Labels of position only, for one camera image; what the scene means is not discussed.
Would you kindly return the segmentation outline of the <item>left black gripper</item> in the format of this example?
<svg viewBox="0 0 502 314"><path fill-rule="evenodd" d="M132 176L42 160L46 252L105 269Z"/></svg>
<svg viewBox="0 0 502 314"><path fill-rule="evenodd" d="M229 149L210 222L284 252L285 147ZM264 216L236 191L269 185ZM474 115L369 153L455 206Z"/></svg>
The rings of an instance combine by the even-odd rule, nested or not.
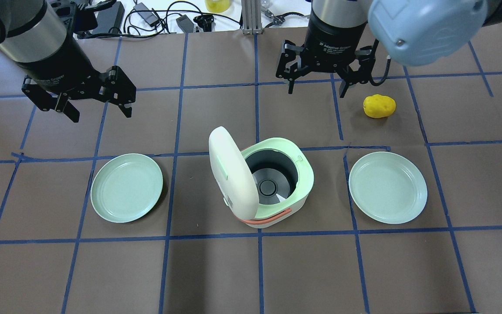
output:
<svg viewBox="0 0 502 314"><path fill-rule="evenodd" d="M137 88L131 79L118 65L98 72L78 44L63 44L47 58L20 67L26 73L21 90L41 111L54 110L78 123L80 112L70 101L95 99L132 117Z"/></svg>

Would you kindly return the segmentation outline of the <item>green plate near left arm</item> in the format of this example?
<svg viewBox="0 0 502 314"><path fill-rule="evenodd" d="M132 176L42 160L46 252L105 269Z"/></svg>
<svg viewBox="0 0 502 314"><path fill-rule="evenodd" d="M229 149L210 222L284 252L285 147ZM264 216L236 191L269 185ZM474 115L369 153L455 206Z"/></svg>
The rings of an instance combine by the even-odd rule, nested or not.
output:
<svg viewBox="0 0 502 314"><path fill-rule="evenodd" d="M124 154L108 161L90 188L90 202L108 222L128 223L145 216L162 194L160 166L142 154Z"/></svg>

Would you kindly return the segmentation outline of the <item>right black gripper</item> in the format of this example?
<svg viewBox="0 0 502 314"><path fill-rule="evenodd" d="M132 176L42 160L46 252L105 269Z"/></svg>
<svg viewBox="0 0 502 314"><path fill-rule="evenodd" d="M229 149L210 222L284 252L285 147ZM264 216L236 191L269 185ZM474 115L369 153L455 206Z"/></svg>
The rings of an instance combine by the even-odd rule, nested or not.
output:
<svg viewBox="0 0 502 314"><path fill-rule="evenodd" d="M348 89L358 83L379 86L380 83L372 76L378 47L364 46L357 50L367 24L364 21L352 27L335 27L318 17L312 17L303 46L284 40L276 77L288 84L288 94L293 94L297 79L311 72L339 74L342 79L340 98L345 97ZM350 67L355 60L360 65L357 70Z"/></svg>

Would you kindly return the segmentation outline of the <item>green plate near right arm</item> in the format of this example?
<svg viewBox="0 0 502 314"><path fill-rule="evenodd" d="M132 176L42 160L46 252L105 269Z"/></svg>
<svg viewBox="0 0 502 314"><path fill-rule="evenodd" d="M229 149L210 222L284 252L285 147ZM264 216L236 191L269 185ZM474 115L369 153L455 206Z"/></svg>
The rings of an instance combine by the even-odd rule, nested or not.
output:
<svg viewBox="0 0 502 314"><path fill-rule="evenodd" d="M351 168L350 195L368 217L398 225L417 218L428 198L426 179L407 158L392 152L361 157Z"/></svg>

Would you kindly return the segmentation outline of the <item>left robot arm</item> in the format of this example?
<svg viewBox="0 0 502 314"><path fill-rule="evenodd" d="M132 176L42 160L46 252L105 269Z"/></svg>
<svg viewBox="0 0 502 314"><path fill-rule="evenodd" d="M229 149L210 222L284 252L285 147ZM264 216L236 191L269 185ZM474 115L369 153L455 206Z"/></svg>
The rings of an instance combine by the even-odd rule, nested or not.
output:
<svg viewBox="0 0 502 314"><path fill-rule="evenodd" d="M96 28L95 12L111 8L73 0L0 0L0 51L25 72L21 90L40 111L77 123L72 101L95 99L132 116L136 86L119 66L98 72L74 38Z"/></svg>

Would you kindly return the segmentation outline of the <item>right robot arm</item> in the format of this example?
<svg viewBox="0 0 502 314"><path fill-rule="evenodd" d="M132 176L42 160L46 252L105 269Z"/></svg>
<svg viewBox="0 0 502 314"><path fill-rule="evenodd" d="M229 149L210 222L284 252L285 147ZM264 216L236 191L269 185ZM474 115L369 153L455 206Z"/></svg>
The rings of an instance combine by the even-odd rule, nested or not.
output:
<svg viewBox="0 0 502 314"><path fill-rule="evenodd" d="M275 75L288 82L335 73L340 98L355 84L381 85L372 71L377 48L387 65L424 66L449 56L486 26L502 23L502 0L313 0L305 41L285 40Z"/></svg>

